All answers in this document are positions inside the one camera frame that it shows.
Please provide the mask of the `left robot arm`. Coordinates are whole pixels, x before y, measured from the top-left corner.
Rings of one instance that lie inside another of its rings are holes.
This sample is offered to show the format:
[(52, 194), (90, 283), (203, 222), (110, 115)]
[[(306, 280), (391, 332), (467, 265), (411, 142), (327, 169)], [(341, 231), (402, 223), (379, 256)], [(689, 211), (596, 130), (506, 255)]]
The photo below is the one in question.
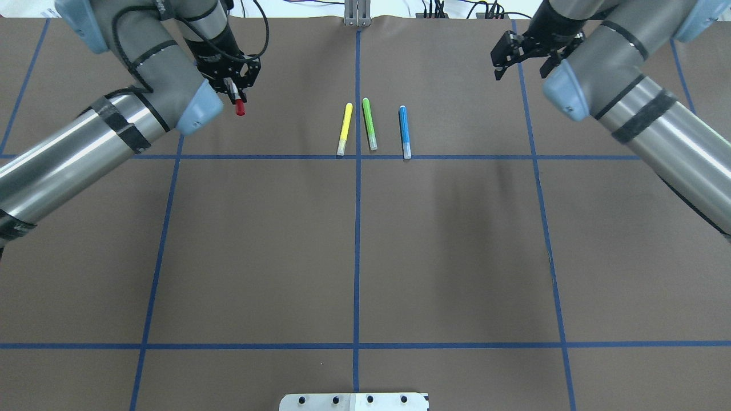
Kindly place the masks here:
[(75, 120), (2, 167), (2, 245), (37, 224), (166, 133), (198, 132), (225, 95), (245, 114), (261, 69), (240, 49), (232, 1), (56, 1), (94, 54), (110, 52), (134, 83), (100, 96)]

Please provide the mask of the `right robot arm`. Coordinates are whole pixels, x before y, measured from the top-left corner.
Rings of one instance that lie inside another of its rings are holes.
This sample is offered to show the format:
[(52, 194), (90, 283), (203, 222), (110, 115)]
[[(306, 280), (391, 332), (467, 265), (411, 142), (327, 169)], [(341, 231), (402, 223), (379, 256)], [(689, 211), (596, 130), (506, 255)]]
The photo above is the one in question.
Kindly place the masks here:
[(559, 112), (596, 119), (729, 239), (729, 142), (641, 71), (661, 46), (692, 41), (728, 8), (728, 1), (543, 1), (527, 31), (504, 32), (491, 50), (495, 78), (545, 58), (543, 93)]

